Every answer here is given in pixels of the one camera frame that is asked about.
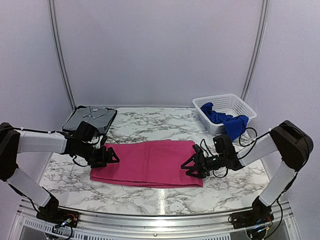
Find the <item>pink trousers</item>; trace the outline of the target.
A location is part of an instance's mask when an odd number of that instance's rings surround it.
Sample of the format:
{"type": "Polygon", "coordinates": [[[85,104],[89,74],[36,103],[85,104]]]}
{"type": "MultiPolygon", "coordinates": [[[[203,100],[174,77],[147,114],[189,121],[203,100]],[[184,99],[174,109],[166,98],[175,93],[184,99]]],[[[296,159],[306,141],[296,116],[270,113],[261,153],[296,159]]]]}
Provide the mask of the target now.
{"type": "Polygon", "coordinates": [[[106,144],[118,163],[93,168],[90,180],[106,184],[144,188],[201,188],[201,178],[186,175],[181,165],[194,153],[192,140],[158,140],[141,143],[106,144]]]}

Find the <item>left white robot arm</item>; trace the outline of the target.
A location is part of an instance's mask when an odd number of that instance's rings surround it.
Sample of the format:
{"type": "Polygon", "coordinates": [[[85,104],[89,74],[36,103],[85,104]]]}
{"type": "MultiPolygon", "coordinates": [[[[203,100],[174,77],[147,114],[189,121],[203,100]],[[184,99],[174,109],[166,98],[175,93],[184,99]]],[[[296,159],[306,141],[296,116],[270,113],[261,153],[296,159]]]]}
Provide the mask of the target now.
{"type": "Polygon", "coordinates": [[[16,193],[38,205],[37,216],[60,222],[68,213],[59,207],[57,198],[36,183],[17,164],[22,153],[58,153],[73,159],[83,158],[89,167],[102,168],[119,163],[112,147],[104,146],[105,138],[93,125],[82,121],[73,131],[41,131],[0,125],[0,179],[16,193]]]}

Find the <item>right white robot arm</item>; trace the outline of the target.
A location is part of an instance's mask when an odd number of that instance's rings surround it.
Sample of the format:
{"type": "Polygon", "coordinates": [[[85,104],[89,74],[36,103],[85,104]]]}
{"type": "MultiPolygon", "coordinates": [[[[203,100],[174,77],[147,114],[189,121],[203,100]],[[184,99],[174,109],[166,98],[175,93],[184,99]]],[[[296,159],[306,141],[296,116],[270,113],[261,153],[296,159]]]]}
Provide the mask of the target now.
{"type": "Polygon", "coordinates": [[[188,197],[184,214],[204,214],[250,207],[255,199],[271,205],[288,200],[297,214],[318,204],[318,184],[312,183],[312,167],[318,166],[319,130],[307,127],[300,136],[289,126],[277,126],[258,139],[253,148],[238,152],[237,167],[224,179],[212,178],[212,186],[188,197]]]}

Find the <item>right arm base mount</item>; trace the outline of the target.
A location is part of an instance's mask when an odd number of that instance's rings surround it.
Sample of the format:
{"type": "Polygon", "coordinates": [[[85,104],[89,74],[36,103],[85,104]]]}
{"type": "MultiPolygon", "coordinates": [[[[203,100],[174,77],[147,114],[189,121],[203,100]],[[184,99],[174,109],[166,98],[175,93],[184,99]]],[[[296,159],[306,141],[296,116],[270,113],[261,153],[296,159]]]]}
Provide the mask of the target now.
{"type": "Polygon", "coordinates": [[[234,229],[248,228],[274,220],[271,207],[253,206],[251,210],[239,211],[232,213],[228,222],[233,225],[234,229]]]}

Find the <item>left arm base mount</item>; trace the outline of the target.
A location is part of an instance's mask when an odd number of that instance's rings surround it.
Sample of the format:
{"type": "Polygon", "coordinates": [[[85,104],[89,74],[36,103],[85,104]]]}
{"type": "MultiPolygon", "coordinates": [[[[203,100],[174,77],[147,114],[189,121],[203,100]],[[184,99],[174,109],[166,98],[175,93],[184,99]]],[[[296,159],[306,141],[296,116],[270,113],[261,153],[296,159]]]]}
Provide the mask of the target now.
{"type": "Polygon", "coordinates": [[[36,217],[50,223],[54,223],[58,228],[72,227],[78,225],[80,213],[78,211],[60,208],[58,206],[38,207],[36,217]]]}

